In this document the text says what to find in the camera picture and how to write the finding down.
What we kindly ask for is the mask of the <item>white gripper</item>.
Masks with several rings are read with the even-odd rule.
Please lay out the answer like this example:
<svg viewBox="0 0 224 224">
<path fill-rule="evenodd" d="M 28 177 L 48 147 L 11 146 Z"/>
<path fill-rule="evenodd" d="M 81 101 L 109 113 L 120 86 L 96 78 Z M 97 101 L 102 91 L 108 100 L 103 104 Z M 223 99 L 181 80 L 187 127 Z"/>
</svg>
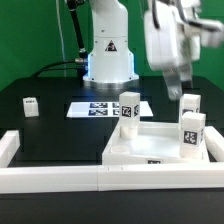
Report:
<svg viewBox="0 0 224 224">
<path fill-rule="evenodd" d="M 178 10 L 166 4 L 153 4 L 144 14 L 146 54 L 152 70 L 164 70 L 168 97 L 182 96 L 182 83 L 177 68 L 200 57 L 200 37 L 188 36 Z"/>
</svg>

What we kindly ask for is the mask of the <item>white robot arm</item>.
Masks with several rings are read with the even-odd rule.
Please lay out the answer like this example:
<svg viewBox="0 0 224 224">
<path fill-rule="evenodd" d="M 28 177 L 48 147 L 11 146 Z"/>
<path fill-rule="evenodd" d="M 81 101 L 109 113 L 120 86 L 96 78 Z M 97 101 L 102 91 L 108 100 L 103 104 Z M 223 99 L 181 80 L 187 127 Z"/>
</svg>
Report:
<svg viewBox="0 0 224 224">
<path fill-rule="evenodd" d="M 224 42 L 224 23 L 198 17 L 200 0 L 142 0 L 149 67 L 163 73 L 168 97 L 178 100 L 192 86 L 192 63 L 200 48 Z M 128 48 L 128 12 L 118 0 L 89 0 L 93 50 L 88 55 L 87 86 L 121 88 L 139 76 Z"/>
</svg>

